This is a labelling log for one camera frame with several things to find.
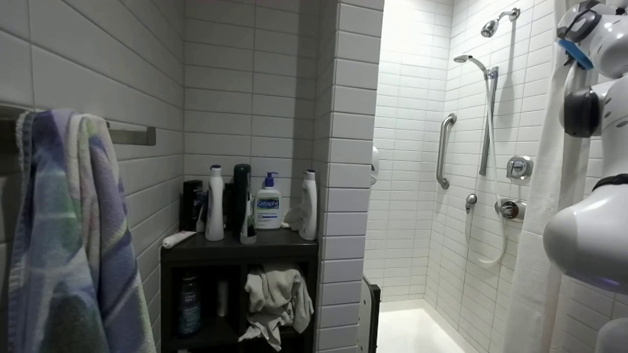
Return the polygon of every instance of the handheld shower head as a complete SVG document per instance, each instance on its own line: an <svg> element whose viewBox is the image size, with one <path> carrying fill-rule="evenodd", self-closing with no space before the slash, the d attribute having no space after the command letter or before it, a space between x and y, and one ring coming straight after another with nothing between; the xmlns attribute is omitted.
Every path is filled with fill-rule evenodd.
<svg viewBox="0 0 628 353"><path fill-rule="evenodd" d="M498 27L498 21L500 21L504 15L508 15L510 21L515 21L519 13L521 13L521 9L517 9L517 7L511 7L510 11L498 13L496 19L490 19L490 21L484 23L484 27L480 29L480 35L482 35L482 37L492 37L494 31L496 31L496 27Z"/></svg>
<svg viewBox="0 0 628 353"><path fill-rule="evenodd" d="M488 78L488 76L494 76L494 68L492 70L488 70L486 68L486 64L482 64L478 58L474 58L472 54L457 54L457 56L453 56L453 60L455 62L466 62L466 60L470 60L470 62L474 62L474 66L478 66L482 72L484 72L484 76Z"/></svg>

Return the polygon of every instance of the bottle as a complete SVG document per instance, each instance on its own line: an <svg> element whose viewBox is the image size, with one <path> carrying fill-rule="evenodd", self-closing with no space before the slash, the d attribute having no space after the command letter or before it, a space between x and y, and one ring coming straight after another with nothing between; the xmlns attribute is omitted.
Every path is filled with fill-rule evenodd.
<svg viewBox="0 0 628 353"><path fill-rule="evenodd" d="M300 186L300 229L298 235L305 240L315 238L315 172L309 168Z"/></svg>
<svg viewBox="0 0 628 353"><path fill-rule="evenodd" d="M196 227L201 195L201 180L182 182L178 229L192 231Z"/></svg>
<svg viewBox="0 0 628 353"><path fill-rule="evenodd" d="M272 172L266 172L254 197L254 229L278 229L280 221L280 191L274 188Z"/></svg>
<svg viewBox="0 0 628 353"><path fill-rule="evenodd" d="M203 227L203 237L207 240L221 240L223 238L223 219L221 219L221 193L223 193L223 180L219 164L211 164L209 168L209 189L207 189L207 221Z"/></svg>
<svg viewBox="0 0 628 353"><path fill-rule="evenodd" d="M235 164L233 178L227 186L227 229L233 237L239 237L241 225L247 221L248 184L250 166Z"/></svg>
<svg viewBox="0 0 628 353"><path fill-rule="evenodd" d="M252 244L256 242L254 221L250 211L250 195L247 193L245 215L239 229L239 242Z"/></svg>
<svg viewBox="0 0 628 353"><path fill-rule="evenodd" d="M180 278L178 293L178 333L192 335L199 327L199 301L197 284L194 274Z"/></svg>
<svg viewBox="0 0 628 353"><path fill-rule="evenodd" d="M229 282L227 280L217 280L215 297L217 297L215 315L227 317L227 297L229 297Z"/></svg>

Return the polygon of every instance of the shampoo bottle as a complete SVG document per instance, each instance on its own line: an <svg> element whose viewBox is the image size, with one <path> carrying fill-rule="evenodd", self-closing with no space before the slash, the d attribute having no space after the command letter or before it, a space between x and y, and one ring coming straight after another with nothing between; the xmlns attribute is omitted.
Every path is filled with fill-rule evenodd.
<svg viewBox="0 0 628 353"><path fill-rule="evenodd" d="M209 168L209 191L207 191L207 221L203 227L203 237L207 240L221 240L223 238L223 219L221 219L221 193L223 193L223 180L219 164L211 164Z"/></svg>
<svg viewBox="0 0 628 353"><path fill-rule="evenodd" d="M305 240L315 238L315 172L309 168L300 186L300 229L298 235Z"/></svg>
<svg viewBox="0 0 628 353"><path fill-rule="evenodd" d="M274 188L272 172L266 172L254 197L254 229L278 229L280 221L280 191Z"/></svg>
<svg viewBox="0 0 628 353"><path fill-rule="evenodd" d="M241 229L239 229L239 242L243 244L252 244L256 242L256 233L254 233L254 221L252 221L252 211L250 211L250 197L247 195L247 203L245 203L245 215L241 221Z"/></svg>

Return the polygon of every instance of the shower valve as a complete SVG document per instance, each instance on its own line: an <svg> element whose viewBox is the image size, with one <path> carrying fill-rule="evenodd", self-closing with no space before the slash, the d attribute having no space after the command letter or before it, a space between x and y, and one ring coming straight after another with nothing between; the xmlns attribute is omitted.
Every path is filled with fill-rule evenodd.
<svg viewBox="0 0 628 353"><path fill-rule="evenodd" d="M523 219L525 215L525 201L513 201L508 197L500 197L494 201L494 211L504 219Z"/></svg>

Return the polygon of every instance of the cloth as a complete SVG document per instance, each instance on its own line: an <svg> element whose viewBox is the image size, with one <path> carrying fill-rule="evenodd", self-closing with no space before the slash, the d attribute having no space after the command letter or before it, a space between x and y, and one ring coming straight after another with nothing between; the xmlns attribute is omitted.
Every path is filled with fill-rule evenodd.
<svg viewBox="0 0 628 353"><path fill-rule="evenodd" d="M311 297L301 274L296 268L266 268L247 274L248 327L239 337L262 337L274 350L280 350L280 327L292 325L301 333L313 313Z"/></svg>
<svg viewBox="0 0 628 353"><path fill-rule="evenodd" d="M7 288L13 353L156 350L105 121L17 121L23 193Z"/></svg>
<svg viewBox="0 0 628 353"><path fill-rule="evenodd" d="M172 248L176 246L180 240L186 240L188 237L192 237L196 231L180 231L180 233L172 233L172 235L166 235L162 240L160 240L160 246L162 248Z"/></svg>

